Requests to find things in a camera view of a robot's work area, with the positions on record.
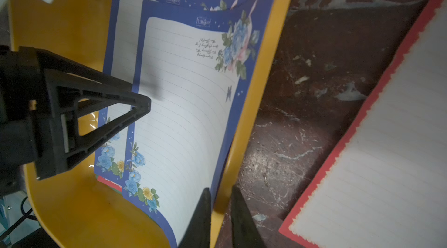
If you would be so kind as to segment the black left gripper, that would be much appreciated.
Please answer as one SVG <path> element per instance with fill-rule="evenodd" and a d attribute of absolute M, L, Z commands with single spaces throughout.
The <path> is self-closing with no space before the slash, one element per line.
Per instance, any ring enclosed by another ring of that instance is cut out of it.
<path fill-rule="evenodd" d="M 17 51 L 1 46 L 1 195 L 21 190 L 22 166 L 36 177 L 70 171 L 151 110 L 132 84 L 48 50 L 36 50 L 47 100 L 37 103 L 41 151 Z"/>

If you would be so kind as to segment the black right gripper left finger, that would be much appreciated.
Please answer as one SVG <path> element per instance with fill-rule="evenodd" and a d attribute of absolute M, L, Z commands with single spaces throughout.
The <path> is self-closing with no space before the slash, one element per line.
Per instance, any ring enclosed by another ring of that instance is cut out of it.
<path fill-rule="evenodd" d="M 209 248 L 211 240 L 211 193 L 204 188 L 179 248 Z"/>

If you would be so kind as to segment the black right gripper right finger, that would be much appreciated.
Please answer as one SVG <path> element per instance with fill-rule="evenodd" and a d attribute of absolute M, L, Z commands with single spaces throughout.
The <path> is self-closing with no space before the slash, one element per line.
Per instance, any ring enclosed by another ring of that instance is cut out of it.
<path fill-rule="evenodd" d="M 234 248 L 266 248 L 240 189 L 232 187 L 232 244 Z"/>

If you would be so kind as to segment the blue floral stationery paper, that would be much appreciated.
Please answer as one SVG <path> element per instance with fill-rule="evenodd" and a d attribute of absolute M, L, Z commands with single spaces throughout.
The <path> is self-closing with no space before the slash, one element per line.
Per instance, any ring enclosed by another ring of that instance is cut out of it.
<path fill-rule="evenodd" d="M 202 191 L 218 190 L 273 2 L 209 11 L 143 1 L 134 88 L 151 109 L 130 127 L 123 196 L 172 248 Z"/>
<path fill-rule="evenodd" d="M 233 9 L 247 0 L 150 0 L 196 10 L 211 11 Z M 136 51 L 143 0 L 112 0 L 107 48 L 103 72 L 133 82 Z M 95 152 L 95 175 L 123 186 L 128 130 L 124 129 Z"/>

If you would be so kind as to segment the yellow plastic tray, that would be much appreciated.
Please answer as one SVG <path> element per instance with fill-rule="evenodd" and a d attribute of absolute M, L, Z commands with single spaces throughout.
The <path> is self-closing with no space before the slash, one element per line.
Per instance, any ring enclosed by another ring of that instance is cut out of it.
<path fill-rule="evenodd" d="M 246 152 L 291 0 L 275 0 L 254 70 L 242 119 L 229 152 L 214 211 L 215 244 Z M 55 52 L 100 70 L 104 63 L 112 0 L 10 0 L 11 45 Z M 73 170 L 38 180 L 34 165 L 24 168 L 31 206 L 46 232 L 64 248 L 161 248 L 161 229 L 109 186 L 100 183 L 89 157 Z"/>

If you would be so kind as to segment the red bordered stationery paper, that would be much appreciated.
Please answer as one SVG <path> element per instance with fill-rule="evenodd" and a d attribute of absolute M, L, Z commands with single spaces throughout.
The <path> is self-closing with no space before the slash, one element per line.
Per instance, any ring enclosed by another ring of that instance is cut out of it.
<path fill-rule="evenodd" d="M 307 248 L 447 245 L 447 0 L 430 0 L 279 232 Z"/>

